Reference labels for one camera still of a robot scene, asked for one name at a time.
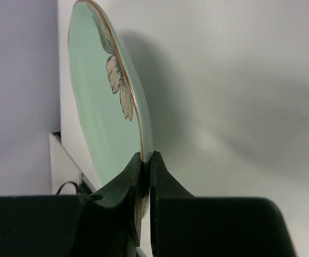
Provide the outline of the mint green flower plate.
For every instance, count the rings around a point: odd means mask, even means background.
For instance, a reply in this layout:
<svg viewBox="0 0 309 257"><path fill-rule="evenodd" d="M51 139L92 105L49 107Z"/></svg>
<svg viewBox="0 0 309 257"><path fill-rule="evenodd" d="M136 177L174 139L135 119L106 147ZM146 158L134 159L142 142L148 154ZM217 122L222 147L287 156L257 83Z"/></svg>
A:
<svg viewBox="0 0 309 257"><path fill-rule="evenodd" d="M82 132L102 185L135 153L153 153L151 118L132 59L104 10L76 1L68 29L71 84Z"/></svg>

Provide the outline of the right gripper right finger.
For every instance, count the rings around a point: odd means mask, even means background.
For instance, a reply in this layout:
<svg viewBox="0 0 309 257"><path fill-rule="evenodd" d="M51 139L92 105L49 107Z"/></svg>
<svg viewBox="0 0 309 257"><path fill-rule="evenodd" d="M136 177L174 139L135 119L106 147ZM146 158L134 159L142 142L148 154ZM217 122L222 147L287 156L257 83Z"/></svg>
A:
<svg viewBox="0 0 309 257"><path fill-rule="evenodd" d="M158 256L159 200L164 198L195 198L167 170L160 152L154 151L150 160L150 237L153 256Z"/></svg>

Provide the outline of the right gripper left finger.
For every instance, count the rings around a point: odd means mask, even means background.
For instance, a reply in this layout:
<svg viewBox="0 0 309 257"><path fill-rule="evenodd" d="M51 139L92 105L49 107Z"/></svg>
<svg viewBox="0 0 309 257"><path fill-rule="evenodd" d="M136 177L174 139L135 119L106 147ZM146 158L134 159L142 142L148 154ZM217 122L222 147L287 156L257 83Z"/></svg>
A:
<svg viewBox="0 0 309 257"><path fill-rule="evenodd" d="M135 256L142 219L142 161L135 153L113 180L84 199L77 256Z"/></svg>

